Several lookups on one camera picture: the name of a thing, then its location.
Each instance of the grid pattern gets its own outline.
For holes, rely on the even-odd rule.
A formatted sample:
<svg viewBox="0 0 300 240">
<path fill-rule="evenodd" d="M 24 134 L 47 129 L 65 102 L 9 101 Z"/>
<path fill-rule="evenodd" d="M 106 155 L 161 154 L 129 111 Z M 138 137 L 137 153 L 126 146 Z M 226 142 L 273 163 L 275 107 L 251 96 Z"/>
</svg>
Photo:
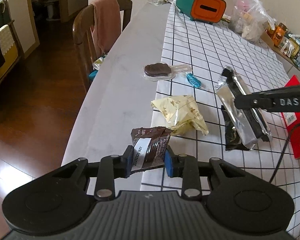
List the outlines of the grid pattern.
<svg viewBox="0 0 300 240">
<path fill-rule="evenodd" d="M 284 86 L 289 78 L 274 52 L 262 41 L 254 45 L 242 39 L 229 30 L 227 23 L 209 25 L 190 21 L 188 16 L 176 9 L 173 2 L 167 20 L 162 62 L 168 65 L 191 65 L 193 74 L 205 86 L 204 90 L 193 88 L 182 74 L 170 81 L 158 81 L 156 99 L 193 95 L 209 129 L 207 136 L 192 130 L 183 136 L 171 137 L 169 145 L 175 154 L 186 153 L 205 162 L 211 157 L 219 157 L 259 178 L 269 180 L 288 134 L 283 118 L 279 113 L 264 111 L 273 134 L 271 143 L 260 142 L 251 151 L 225 151 L 221 102 L 214 86 L 225 66 L 234 68 L 250 91 Z M 163 115 L 154 109 L 151 127 L 166 124 Z M 300 160 L 294 159 L 290 143 L 273 183 L 293 198 L 295 213 L 287 231 L 300 239 Z M 181 178 L 169 178 L 165 169 L 161 168 L 144 172 L 141 190 L 175 189 L 180 193 L 181 184 Z M 207 179 L 201 178 L 201 184 L 203 194 L 209 194 Z"/>
</svg>

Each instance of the orange panel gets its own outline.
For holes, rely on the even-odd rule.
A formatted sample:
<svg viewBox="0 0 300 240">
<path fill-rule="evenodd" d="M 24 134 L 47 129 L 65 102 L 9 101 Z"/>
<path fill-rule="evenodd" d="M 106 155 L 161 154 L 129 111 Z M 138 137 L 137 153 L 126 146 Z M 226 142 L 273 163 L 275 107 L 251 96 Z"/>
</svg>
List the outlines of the orange panel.
<svg viewBox="0 0 300 240">
<path fill-rule="evenodd" d="M 223 0 L 194 0 L 191 16 L 194 19 L 217 23 L 225 10 L 226 2 Z"/>
</svg>

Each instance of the black slot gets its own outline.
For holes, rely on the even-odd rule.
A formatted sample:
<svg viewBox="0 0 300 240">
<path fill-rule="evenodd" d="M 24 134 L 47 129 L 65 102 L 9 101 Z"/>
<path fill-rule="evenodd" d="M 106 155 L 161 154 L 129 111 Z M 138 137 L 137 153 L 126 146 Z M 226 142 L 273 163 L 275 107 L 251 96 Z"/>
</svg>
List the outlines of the black slot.
<svg viewBox="0 0 300 240">
<path fill-rule="evenodd" d="M 207 11 L 211 11 L 211 12 L 217 12 L 217 9 L 209 7 L 209 6 L 206 6 L 206 5 L 203 5 L 203 4 L 200 5 L 200 8 L 204 9 L 204 10 L 207 10 Z"/>
</svg>

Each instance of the toaster shaped box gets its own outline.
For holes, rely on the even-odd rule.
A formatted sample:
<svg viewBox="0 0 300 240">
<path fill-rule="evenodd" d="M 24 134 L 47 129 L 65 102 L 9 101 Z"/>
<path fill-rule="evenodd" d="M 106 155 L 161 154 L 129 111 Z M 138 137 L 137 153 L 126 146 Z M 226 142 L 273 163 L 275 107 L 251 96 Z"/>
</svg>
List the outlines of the toaster shaped box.
<svg viewBox="0 0 300 240">
<path fill-rule="evenodd" d="M 224 0 L 177 0 L 177 7 L 193 20 L 217 23 L 226 10 Z"/>
</svg>

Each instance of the wooden floor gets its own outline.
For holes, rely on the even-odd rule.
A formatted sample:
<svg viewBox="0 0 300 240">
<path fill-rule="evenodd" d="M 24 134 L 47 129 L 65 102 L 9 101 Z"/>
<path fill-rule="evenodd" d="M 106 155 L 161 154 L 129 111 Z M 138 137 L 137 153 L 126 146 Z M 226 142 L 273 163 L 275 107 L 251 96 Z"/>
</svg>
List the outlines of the wooden floor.
<svg viewBox="0 0 300 240">
<path fill-rule="evenodd" d="M 0 86 L 0 238 L 9 231 L 3 198 L 61 165 L 83 102 L 71 31 L 72 22 L 52 23 Z"/>
</svg>

